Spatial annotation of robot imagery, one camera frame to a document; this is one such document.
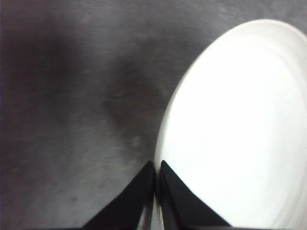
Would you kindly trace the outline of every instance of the black plastic part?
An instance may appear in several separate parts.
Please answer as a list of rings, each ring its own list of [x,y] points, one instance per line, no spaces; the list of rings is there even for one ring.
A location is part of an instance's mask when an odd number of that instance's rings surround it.
[[[93,217],[84,229],[134,230],[144,206],[153,200],[154,164],[148,162],[123,192]]]
[[[161,163],[159,193],[166,230],[230,226],[199,200],[165,161]]]

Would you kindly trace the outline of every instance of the concrete floor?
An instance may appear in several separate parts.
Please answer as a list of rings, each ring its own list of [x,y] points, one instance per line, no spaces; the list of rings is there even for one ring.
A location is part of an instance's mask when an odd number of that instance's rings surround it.
[[[153,159],[197,55],[254,19],[306,33],[305,2],[2,0],[3,229],[84,224]]]

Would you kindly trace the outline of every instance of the floor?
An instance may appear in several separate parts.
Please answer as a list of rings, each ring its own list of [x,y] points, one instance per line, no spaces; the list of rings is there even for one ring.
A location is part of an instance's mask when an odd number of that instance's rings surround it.
[[[3,229],[89,220],[153,159],[197,55],[260,18],[307,33],[304,0],[2,0]]]

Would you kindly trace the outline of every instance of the white plate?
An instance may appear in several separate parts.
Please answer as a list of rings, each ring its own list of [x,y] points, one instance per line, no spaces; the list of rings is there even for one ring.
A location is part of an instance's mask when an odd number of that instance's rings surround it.
[[[189,68],[155,153],[237,227],[307,229],[307,38],[283,22],[239,25]]]

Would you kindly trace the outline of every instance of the gray floor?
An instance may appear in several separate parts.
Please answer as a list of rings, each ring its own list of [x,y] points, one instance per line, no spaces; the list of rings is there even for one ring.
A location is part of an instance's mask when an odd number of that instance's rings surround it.
[[[153,159],[196,56],[260,18],[307,32],[307,3],[2,0],[3,229],[84,224]]]

